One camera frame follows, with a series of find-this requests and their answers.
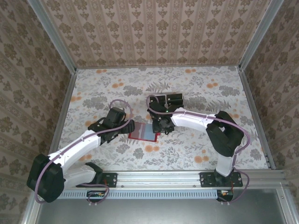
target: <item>floral wallpaper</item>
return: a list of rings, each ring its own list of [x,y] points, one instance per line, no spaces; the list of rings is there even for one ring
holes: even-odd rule
[[[238,64],[270,0],[42,0],[79,68]]]
[[[25,0],[0,0],[0,223],[22,219],[32,161],[47,154],[70,73]]]
[[[299,1],[285,0],[245,70],[278,168],[299,205]]]
[[[126,100],[136,122],[151,123],[145,99],[150,94],[182,93],[185,109],[215,114],[224,110],[244,127],[252,143],[238,156],[239,168],[267,168],[236,66],[163,67],[77,70],[77,80],[64,124],[60,148],[105,117],[113,99]],[[123,103],[116,107],[128,108]],[[128,139],[122,134],[83,156],[75,166],[92,161],[104,170],[215,169],[217,154],[206,133],[176,127],[157,142]]]

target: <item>wallpaper wall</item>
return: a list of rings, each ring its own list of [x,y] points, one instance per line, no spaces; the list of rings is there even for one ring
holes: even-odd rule
[[[299,204],[299,1],[285,0],[245,70],[278,168]]]
[[[28,201],[33,158],[47,153],[70,73],[25,0],[0,1],[0,224]]]
[[[270,0],[42,0],[77,67],[238,64]]]

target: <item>floral tablecloth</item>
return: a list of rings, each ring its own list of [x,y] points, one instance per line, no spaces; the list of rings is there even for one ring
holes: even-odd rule
[[[113,99],[126,100],[136,122],[150,123],[145,98],[150,94],[182,93],[184,107],[200,113],[228,112],[251,136],[251,145],[238,156],[236,167],[267,168],[248,102],[235,66],[163,67],[78,70],[59,147],[81,135],[108,113]],[[125,108],[123,103],[114,106]],[[208,135],[176,127],[157,142],[120,135],[83,156],[75,166],[92,161],[104,170],[214,169],[217,154]]]

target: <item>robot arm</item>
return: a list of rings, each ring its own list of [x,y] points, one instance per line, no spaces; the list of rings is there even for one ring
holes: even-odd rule
[[[244,133],[231,125],[196,116],[196,114],[199,114],[204,115],[206,118],[215,117],[235,123],[226,112],[220,111],[218,114],[192,112],[194,115],[190,115],[188,114],[189,111],[182,107],[171,105],[166,108],[156,101],[150,103],[150,108],[156,112],[180,112],[170,115],[159,115],[148,110],[153,119],[154,133],[164,132],[169,134],[174,131],[175,126],[184,126],[207,132],[214,149],[218,153],[216,173],[221,177],[227,177],[231,174],[235,150],[241,144]]]
[[[41,182],[39,183],[38,195],[41,196],[46,202],[52,202],[57,199],[64,189],[68,189],[83,183],[100,183],[102,180],[103,170],[91,162],[86,163],[79,168],[69,168],[83,155],[99,147],[103,143],[109,143],[119,134],[133,132],[135,129],[135,123],[133,120],[130,120],[130,122],[122,129],[113,132],[106,132],[103,134],[95,134],[100,131],[109,130],[124,125],[125,117],[126,113],[123,110],[113,107],[110,109],[107,117],[101,118],[97,122],[91,124],[83,135],[63,149],[48,156],[43,154],[38,155],[33,161],[33,165],[27,180],[27,186],[32,190],[35,190],[37,179],[41,171],[53,158],[58,155],[60,157],[50,164],[42,176]],[[95,135],[84,139],[85,136],[91,134]],[[61,155],[65,149],[69,148],[79,140],[82,141]]]

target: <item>purple cable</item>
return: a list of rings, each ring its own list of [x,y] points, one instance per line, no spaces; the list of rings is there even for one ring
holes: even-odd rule
[[[122,126],[119,126],[119,127],[116,127],[116,128],[112,128],[112,129],[108,129],[108,130],[104,130],[104,131],[100,131],[100,132],[96,132],[96,133],[92,133],[92,134],[89,134],[87,136],[84,136],[83,138],[79,139],[78,141],[74,142],[73,144],[71,144],[70,146],[68,146],[65,150],[63,150],[60,154],[58,154],[57,156],[55,156],[52,160],[50,160],[47,165],[43,168],[43,170],[41,171],[41,173],[39,174],[38,176],[38,179],[36,181],[36,187],[35,187],[35,190],[34,190],[34,198],[36,200],[37,203],[39,204],[42,204],[42,203],[46,203],[46,201],[40,201],[39,198],[38,198],[38,187],[39,187],[39,184],[41,182],[41,179],[44,175],[44,173],[46,172],[47,168],[56,160],[58,159],[60,156],[62,156],[64,153],[66,153],[67,151],[69,151],[71,148],[73,148],[75,145],[77,145],[78,143],[84,141],[85,139],[88,139],[89,137],[92,137],[92,136],[95,136],[97,134],[102,134],[102,133],[106,133],[106,132],[113,132],[113,131],[117,131],[119,129],[122,129],[123,127],[125,127],[129,122],[130,120],[133,118],[133,111],[132,111],[132,108],[131,106],[124,100],[122,99],[115,99],[115,100],[112,100],[110,105],[109,105],[109,108],[111,108],[111,105],[112,103],[114,103],[115,101],[120,101],[120,102],[123,102],[125,103],[125,105],[128,106],[128,108],[130,109],[130,117],[129,119],[127,120],[127,122],[125,124],[123,124]],[[89,185],[89,186],[99,186],[100,187],[103,187],[104,185],[103,184],[93,184],[93,185]]]
[[[227,121],[227,120],[222,120],[222,119],[219,119],[219,118],[205,116],[205,115],[201,115],[201,114],[197,114],[197,113],[192,113],[192,112],[181,112],[181,111],[177,111],[177,112],[175,112],[175,111],[174,112],[157,112],[157,111],[154,111],[153,109],[150,108],[150,97],[154,97],[157,100],[158,103],[159,103],[159,99],[158,99],[158,97],[156,97],[154,95],[149,95],[149,96],[146,97],[146,106],[153,113],[161,114],[161,115],[167,115],[167,114],[189,114],[189,115],[200,117],[200,118],[213,119],[213,120],[216,120],[216,121],[219,121],[219,122],[222,122],[222,123],[229,124],[231,126],[234,126],[234,127],[238,128],[239,130],[241,130],[246,135],[247,142],[246,142],[246,144],[243,147],[241,147],[240,149],[238,149],[238,150],[235,151],[234,158],[233,158],[233,164],[232,164],[232,167],[235,168],[235,161],[236,161],[236,158],[237,158],[237,154],[240,153],[242,150],[244,150],[250,144],[250,135],[248,134],[248,132],[244,128],[242,128],[242,127],[240,127],[240,126],[238,126],[238,125],[236,125],[236,124],[234,124],[234,123],[232,123],[230,121]],[[240,170],[238,170],[236,168],[235,168],[235,171],[237,171],[237,172],[245,175],[247,177],[247,183],[246,183],[246,185],[245,185],[244,190],[242,191],[242,193],[236,199],[230,201],[229,203],[233,203],[233,202],[237,201],[245,193],[245,191],[247,190],[247,188],[249,186],[249,176],[246,173],[244,173],[244,172],[242,172],[242,171],[240,171]]]
[[[104,187],[104,188],[107,189],[107,192],[106,192],[106,194],[104,195],[104,197],[103,197],[100,201],[98,201],[98,202],[96,202],[96,203],[92,203],[92,202],[90,201],[90,197],[91,197],[91,195],[96,194],[96,192],[91,192],[91,193],[89,193],[88,198],[87,198],[87,200],[88,200],[88,202],[89,202],[89,205],[91,205],[91,204],[100,204],[100,203],[102,203],[102,202],[107,198],[107,196],[108,196],[108,194],[109,194],[109,191],[110,191],[109,187],[108,187],[107,185],[105,185],[105,184],[87,184],[87,183],[83,183],[83,184],[81,184],[81,185],[82,185],[82,186],[87,186],[87,187]]]

